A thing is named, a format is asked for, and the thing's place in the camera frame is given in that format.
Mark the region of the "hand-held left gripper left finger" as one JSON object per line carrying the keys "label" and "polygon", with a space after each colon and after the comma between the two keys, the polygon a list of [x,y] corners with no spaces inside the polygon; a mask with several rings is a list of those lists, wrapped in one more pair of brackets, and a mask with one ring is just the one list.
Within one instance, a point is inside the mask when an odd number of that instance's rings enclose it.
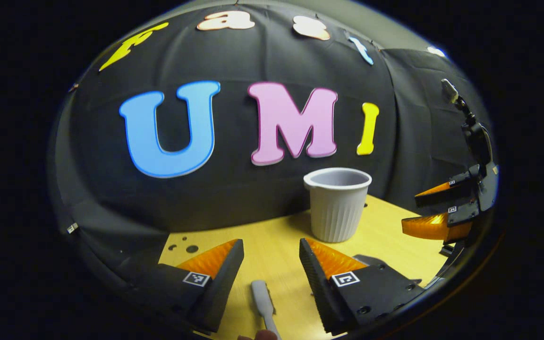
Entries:
{"label": "hand-held left gripper left finger", "polygon": [[244,242],[233,239],[179,265],[135,265],[125,294],[166,322],[216,333],[243,259]]}

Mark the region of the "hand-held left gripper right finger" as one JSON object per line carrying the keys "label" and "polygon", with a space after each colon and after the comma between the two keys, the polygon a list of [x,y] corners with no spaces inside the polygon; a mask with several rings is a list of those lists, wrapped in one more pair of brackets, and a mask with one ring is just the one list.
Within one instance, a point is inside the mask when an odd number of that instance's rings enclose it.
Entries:
{"label": "hand-held left gripper right finger", "polygon": [[299,242],[299,259],[324,331],[356,331],[384,320],[424,292],[384,261],[350,257],[311,238]]}

